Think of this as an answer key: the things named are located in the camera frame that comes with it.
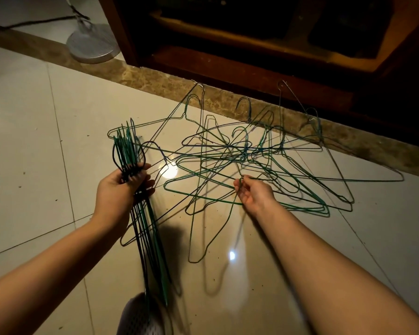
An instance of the pile of wire hangers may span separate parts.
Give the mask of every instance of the pile of wire hangers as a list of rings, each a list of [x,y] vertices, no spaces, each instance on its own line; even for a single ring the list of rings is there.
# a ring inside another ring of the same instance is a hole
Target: pile of wire hangers
[[[281,84],[285,86],[292,92],[286,82],[282,81]],[[192,91],[195,87],[202,88],[201,97],[192,94]],[[130,241],[123,243],[122,239],[120,240],[123,246],[130,244],[131,242],[137,241],[138,248],[140,252],[140,257],[142,259],[143,273],[145,277],[146,291],[148,292],[148,281],[147,281],[147,261],[151,264],[152,272],[154,274],[155,280],[160,287],[162,294],[163,302],[167,303],[166,299],[166,279],[170,280],[168,273],[168,267],[166,265],[166,260],[164,257],[164,250],[162,248],[161,240],[158,233],[158,225],[165,222],[168,218],[166,215],[175,209],[179,204],[185,202],[188,199],[188,202],[185,205],[184,211],[186,214],[191,216],[191,225],[190,225],[190,235],[189,235],[189,247],[188,247],[188,261],[190,263],[200,262],[206,255],[208,247],[220,234],[222,229],[228,223],[231,212],[235,204],[241,204],[236,202],[236,195],[234,187],[232,186],[232,180],[236,178],[241,178],[243,176],[242,172],[245,171],[254,171],[259,173],[257,176],[258,179],[269,182],[274,187],[274,192],[276,194],[283,194],[286,197],[290,197],[296,201],[305,201],[309,203],[309,207],[302,207],[300,205],[289,204],[281,202],[289,210],[301,211],[309,214],[317,214],[321,216],[328,217],[330,215],[329,208],[335,208],[339,210],[352,211],[352,204],[354,203],[354,198],[352,192],[349,190],[347,182],[381,182],[380,180],[357,180],[357,179],[345,179],[342,175],[340,169],[338,168],[337,163],[335,162],[329,148],[325,148],[330,155],[330,158],[335,165],[337,171],[339,172],[339,178],[326,178],[326,177],[316,177],[311,174],[306,168],[299,165],[298,162],[292,158],[289,154],[289,150],[301,150],[301,149],[318,149],[321,150],[323,147],[326,147],[326,139],[322,134],[320,119],[317,116],[310,116],[307,114],[306,109],[300,103],[303,111],[307,115],[307,124],[310,124],[315,132],[311,136],[296,136],[285,139],[287,133],[284,129],[283,123],[283,108],[279,106],[280,109],[280,124],[272,125],[269,123],[273,122],[273,113],[267,110],[265,107],[260,111],[255,118],[251,117],[251,103],[248,98],[241,98],[235,111],[238,109],[241,101],[247,101],[248,104],[248,120],[245,123],[234,122],[229,124],[218,125],[217,120],[214,115],[207,114],[205,115],[203,109],[204,103],[204,88],[201,84],[195,84],[195,86],[188,92],[183,100],[171,111],[171,113],[163,119],[155,120],[152,122],[134,124],[131,120],[130,124],[127,123],[126,126],[121,126],[116,129],[112,129],[108,132],[108,137],[114,140],[114,151],[117,151],[119,164],[121,171],[125,176],[135,174],[140,170],[139,166],[134,166],[137,164],[143,164],[145,161],[145,150],[155,150],[159,151],[162,155],[160,162],[165,165],[174,164],[180,170],[184,172],[184,175],[169,179],[163,183],[163,188],[167,191],[173,193],[178,193],[183,195],[183,199],[180,200],[172,208],[162,214],[160,217],[155,217],[152,210],[151,204],[147,199],[145,203],[137,203],[134,209],[132,210],[132,226],[135,230],[135,237]],[[191,99],[196,99],[200,105],[200,120],[191,119],[188,116],[188,106]],[[184,104],[184,112],[179,115],[177,114],[178,108]],[[173,120],[187,120],[196,125],[196,133],[184,138],[181,142],[181,146],[175,151],[169,151],[161,148],[158,143],[155,141],[156,138],[160,135],[160,132],[164,129],[165,125]],[[160,127],[155,131],[150,140],[140,143],[137,135],[135,134],[136,128],[141,128],[149,126],[151,124],[160,124]],[[222,130],[227,130],[233,128],[230,134],[223,134]],[[249,139],[249,134],[256,127],[262,127],[263,133],[258,143],[253,143]],[[273,137],[272,132],[278,132],[278,137]],[[318,146],[315,148],[310,147],[298,147],[296,149],[291,145],[292,141],[295,140],[305,140],[310,143],[318,141]],[[337,148],[343,148],[339,142],[335,142]],[[291,173],[289,170],[285,169],[279,161],[278,157],[284,157],[295,169],[296,172]],[[189,161],[198,160],[200,165],[198,170],[192,170],[187,166]],[[224,174],[223,170],[226,169],[230,164],[235,164],[237,168],[236,174]],[[400,175],[400,179],[397,180],[386,180],[384,182],[395,182],[403,181],[403,175],[396,171]],[[160,172],[157,173],[155,182],[159,179]],[[216,180],[216,175],[222,175],[224,180]],[[173,188],[173,183],[177,181],[182,181],[189,179],[190,177],[196,177],[197,185],[194,190],[189,192],[184,192],[182,190],[177,190]],[[341,202],[349,205],[349,208],[339,208],[334,205],[327,204],[321,197],[319,197],[307,184],[307,180],[312,181],[322,187],[325,191],[328,191],[330,194],[334,195]],[[329,188],[325,184],[326,181],[341,181],[344,183],[347,188],[348,195],[350,198],[346,198],[343,195],[336,193],[333,189]],[[213,184],[217,186],[222,186],[226,188],[227,192],[220,197],[214,198],[207,195],[204,192],[204,187],[207,184]],[[203,208],[196,208],[196,201],[198,199],[205,199],[208,201]],[[193,236],[193,224],[194,216],[202,212],[208,205],[215,202],[225,202],[231,205],[228,217],[219,231],[214,235],[210,242],[206,245],[205,250],[201,256],[197,259],[191,259],[191,240]]]

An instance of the hand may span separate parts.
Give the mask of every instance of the hand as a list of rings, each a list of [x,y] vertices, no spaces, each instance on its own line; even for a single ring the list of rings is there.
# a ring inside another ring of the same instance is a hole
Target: hand
[[[257,220],[270,203],[277,202],[271,186],[249,175],[243,177],[242,183],[236,179],[234,186],[246,211]]]
[[[155,192],[155,188],[151,188],[155,185],[155,180],[151,180],[151,176],[146,173],[150,167],[151,165],[146,163],[143,170],[136,176],[130,177],[126,183],[123,183],[122,173],[119,169],[103,178],[99,182],[96,192],[94,218],[110,227],[119,226],[125,230],[130,210],[135,203],[134,194],[137,189],[141,185],[145,186],[148,196]]]

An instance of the forearm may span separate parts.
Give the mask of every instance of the forearm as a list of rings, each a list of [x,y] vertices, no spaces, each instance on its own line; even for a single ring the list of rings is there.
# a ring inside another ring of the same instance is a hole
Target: forearm
[[[319,334],[419,334],[419,316],[278,203],[258,221]]]
[[[0,334],[33,333],[116,242],[93,218],[0,279]]]

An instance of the person's left hand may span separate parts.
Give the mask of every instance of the person's left hand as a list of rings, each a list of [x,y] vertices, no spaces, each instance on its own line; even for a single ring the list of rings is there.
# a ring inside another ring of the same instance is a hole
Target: person's left hand
[[[147,195],[151,196],[155,188],[155,180],[151,180],[151,176],[147,175],[146,170],[151,165],[146,163],[143,170],[136,176],[130,177],[129,181],[123,183],[121,170],[116,169],[98,185],[96,192],[94,219],[99,219],[109,227],[127,227],[129,213],[134,206],[134,194],[138,188],[143,185],[147,189]]]

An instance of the person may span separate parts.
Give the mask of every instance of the person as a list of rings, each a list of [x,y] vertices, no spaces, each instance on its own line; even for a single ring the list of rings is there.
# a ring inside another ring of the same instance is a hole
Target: person
[[[98,185],[91,220],[0,278],[0,334],[32,334],[124,233],[150,167],[123,183],[119,170]],[[234,181],[246,211],[273,246],[318,334],[419,334],[419,316],[385,285],[310,231],[269,185]]]

